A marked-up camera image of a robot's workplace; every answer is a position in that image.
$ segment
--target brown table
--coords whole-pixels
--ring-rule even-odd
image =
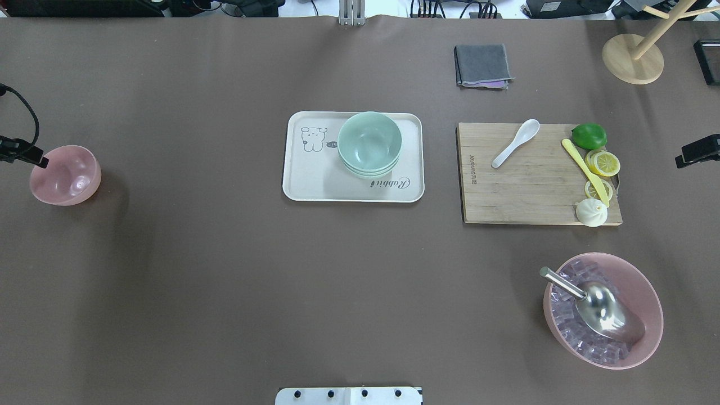
[[[720,89],[680,22],[665,72],[615,79],[603,43],[652,22],[0,19],[0,81],[39,146],[91,149],[97,194],[61,208],[2,164],[0,403],[272,404],[288,386],[422,386],[427,404],[706,404],[720,396],[717,163],[676,169],[718,131]],[[517,79],[460,89],[453,46],[505,43]],[[281,190],[300,110],[411,112],[426,192],[409,205],[307,203]],[[13,97],[3,135],[31,136]],[[602,123],[623,162],[624,224],[470,226],[459,122]],[[635,264],[665,311],[642,366],[565,352],[542,265]]]

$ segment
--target folded towel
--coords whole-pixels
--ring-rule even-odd
[[[507,89],[510,76],[505,45],[458,45],[455,47],[455,77],[464,87]]]

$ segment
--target green lime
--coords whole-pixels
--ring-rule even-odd
[[[598,124],[582,124],[572,130],[572,142],[583,149],[598,149],[608,142],[608,134]]]

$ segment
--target wooden cutting board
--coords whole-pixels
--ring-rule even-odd
[[[576,126],[540,124],[535,138],[493,169],[490,163],[510,144],[520,124],[458,124],[465,222],[582,225],[575,217],[575,204],[587,198],[588,179],[561,145]],[[578,151],[585,156],[584,150]],[[614,194],[606,226],[623,222]]]

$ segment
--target small pink bowl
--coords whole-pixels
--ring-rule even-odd
[[[95,156],[77,145],[61,146],[45,154],[46,169],[30,173],[30,190],[38,200],[52,205],[75,205],[92,196],[102,172]]]
[[[562,338],[560,330],[557,328],[557,325],[555,325],[554,319],[552,318],[552,302],[550,301],[552,284],[548,283],[547,288],[545,288],[543,307],[545,309],[545,320],[548,326],[550,326],[550,331],[565,349],[575,357],[592,365],[611,370],[625,370],[641,365],[655,353],[662,338],[662,307],[660,306],[660,299],[657,297],[655,289],[650,284],[650,281],[648,281],[635,266],[617,256],[607,253],[579,254],[565,262],[557,271],[560,271],[560,269],[576,259],[584,259],[584,261],[587,262],[598,263],[605,277],[618,289],[618,299],[645,323],[645,336],[633,344],[628,357],[619,360],[615,364],[601,365],[584,358],[580,353],[574,351],[565,339]]]

